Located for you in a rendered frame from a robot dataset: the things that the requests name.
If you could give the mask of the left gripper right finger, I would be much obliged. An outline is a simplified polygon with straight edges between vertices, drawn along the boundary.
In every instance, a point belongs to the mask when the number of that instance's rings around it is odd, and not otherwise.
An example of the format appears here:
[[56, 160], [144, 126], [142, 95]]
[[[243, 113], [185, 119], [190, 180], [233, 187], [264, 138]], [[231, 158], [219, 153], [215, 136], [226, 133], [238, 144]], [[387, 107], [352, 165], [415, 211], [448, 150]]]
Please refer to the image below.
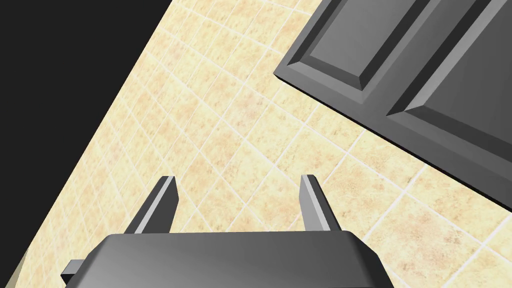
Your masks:
[[314, 174], [302, 174], [299, 203], [306, 231], [342, 230]]

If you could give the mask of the dark grey panelled door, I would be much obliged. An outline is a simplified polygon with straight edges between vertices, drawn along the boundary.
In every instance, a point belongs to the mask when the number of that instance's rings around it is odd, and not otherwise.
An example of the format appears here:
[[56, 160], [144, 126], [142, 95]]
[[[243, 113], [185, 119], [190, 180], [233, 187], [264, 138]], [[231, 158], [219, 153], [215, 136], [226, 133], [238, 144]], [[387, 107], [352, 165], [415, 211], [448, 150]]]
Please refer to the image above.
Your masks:
[[512, 0], [322, 0], [274, 75], [512, 212]]

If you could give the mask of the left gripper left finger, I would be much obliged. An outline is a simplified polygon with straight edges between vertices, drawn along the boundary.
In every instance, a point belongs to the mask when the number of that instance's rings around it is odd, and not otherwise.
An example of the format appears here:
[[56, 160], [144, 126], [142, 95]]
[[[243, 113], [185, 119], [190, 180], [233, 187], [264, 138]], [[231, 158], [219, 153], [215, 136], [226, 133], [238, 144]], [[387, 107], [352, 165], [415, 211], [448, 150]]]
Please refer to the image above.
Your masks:
[[132, 219], [125, 234], [169, 233], [179, 203], [174, 176], [161, 177]]

